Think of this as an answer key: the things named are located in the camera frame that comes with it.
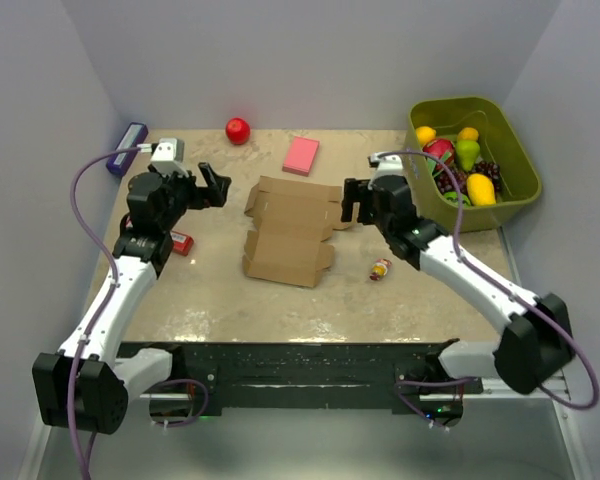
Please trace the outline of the brown cardboard box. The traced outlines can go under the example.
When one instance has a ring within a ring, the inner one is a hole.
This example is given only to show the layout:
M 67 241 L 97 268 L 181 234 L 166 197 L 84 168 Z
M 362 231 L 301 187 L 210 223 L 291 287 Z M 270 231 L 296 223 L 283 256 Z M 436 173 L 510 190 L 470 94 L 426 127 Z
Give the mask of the brown cardboard box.
M 244 274 L 316 287 L 334 262 L 329 239 L 350 226 L 341 221 L 342 198 L 339 186 L 260 177 L 244 209 L 253 222 L 244 244 Z

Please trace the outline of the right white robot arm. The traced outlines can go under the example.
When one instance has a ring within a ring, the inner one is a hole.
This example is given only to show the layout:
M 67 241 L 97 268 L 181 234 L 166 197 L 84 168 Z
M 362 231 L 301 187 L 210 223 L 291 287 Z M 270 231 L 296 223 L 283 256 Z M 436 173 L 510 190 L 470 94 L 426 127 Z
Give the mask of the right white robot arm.
M 500 336 L 495 343 L 451 339 L 438 346 L 423 369 L 432 390 L 449 392 L 464 378 L 499 378 L 527 395 L 573 359 L 566 304 L 508 281 L 456 247 L 443 227 L 417 214 L 404 177 L 349 178 L 343 190 L 342 221 L 375 226 L 395 257 L 451 288 Z

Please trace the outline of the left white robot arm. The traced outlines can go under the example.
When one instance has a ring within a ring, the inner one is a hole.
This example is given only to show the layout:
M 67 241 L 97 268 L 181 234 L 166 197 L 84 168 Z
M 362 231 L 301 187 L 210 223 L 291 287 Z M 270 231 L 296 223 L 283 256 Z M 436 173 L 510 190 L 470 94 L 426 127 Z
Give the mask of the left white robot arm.
M 128 212 L 108 258 L 107 277 L 78 327 L 55 353 L 41 353 L 32 376 L 44 424 L 112 434 L 128 405 L 159 386 L 180 390 L 187 368 L 172 353 L 145 348 L 130 358 L 119 347 L 144 296 L 156 283 L 173 248 L 171 231 L 188 210 L 223 207 L 232 180 L 210 164 L 198 165 L 205 180 L 190 171 L 162 173 L 155 166 L 132 177 Z

